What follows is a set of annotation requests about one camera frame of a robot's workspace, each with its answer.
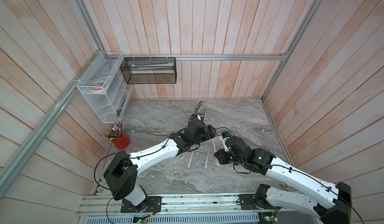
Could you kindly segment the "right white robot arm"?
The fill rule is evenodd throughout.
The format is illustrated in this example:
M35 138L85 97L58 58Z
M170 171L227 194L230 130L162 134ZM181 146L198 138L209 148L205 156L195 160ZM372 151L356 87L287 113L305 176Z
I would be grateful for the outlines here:
M317 179L265 149L251 149L241 138L227 131L220 135L220 141L224 148L215 152L215 158L221 165L242 166L245 175L258 173L297 190L289 192L260 184L254 195L239 196L242 209L286 208L311 215L324 224L351 223L355 209L349 185Z

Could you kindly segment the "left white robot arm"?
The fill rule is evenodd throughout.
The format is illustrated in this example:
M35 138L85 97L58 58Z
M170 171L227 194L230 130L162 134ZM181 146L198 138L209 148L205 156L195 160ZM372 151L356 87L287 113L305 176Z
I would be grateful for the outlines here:
M122 201L122 211L159 211L159 202L151 202L144 188L136 184L137 177L153 165L182 153L192 151L192 147L216 137L216 129L202 120L194 119L185 128L171 133L167 139L153 147L139 152L127 153L122 150L114 153L113 160L106 168L103 177L113 200Z

